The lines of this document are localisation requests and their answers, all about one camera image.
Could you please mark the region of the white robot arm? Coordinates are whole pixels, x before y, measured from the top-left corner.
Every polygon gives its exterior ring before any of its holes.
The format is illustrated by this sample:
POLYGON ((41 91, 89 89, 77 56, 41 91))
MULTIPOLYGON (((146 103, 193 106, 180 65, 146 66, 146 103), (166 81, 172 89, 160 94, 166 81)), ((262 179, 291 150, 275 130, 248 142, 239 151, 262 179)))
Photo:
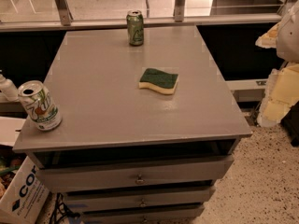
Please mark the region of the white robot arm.
POLYGON ((299 1, 297 1, 255 45, 274 48, 285 65, 273 69, 266 81, 257 122, 262 127, 279 124, 299 102, 299 1))

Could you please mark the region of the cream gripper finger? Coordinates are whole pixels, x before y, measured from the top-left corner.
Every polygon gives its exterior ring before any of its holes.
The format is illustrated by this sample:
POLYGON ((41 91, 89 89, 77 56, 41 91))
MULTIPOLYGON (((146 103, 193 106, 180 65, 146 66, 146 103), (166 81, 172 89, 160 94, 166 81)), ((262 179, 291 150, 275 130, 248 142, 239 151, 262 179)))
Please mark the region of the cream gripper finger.
POLYGON ((264 49, 275 49, 277 47, 276 39, 278 36, 278 27, 279 27, 279 23, 271 27, 262 36, 259 36, 255 42, 255 45, 264 49))
POLYGON ((280 71, 273 69, 264 91, 257 122, 273 127, 299 102, 299 63, 290 63, 280 71))

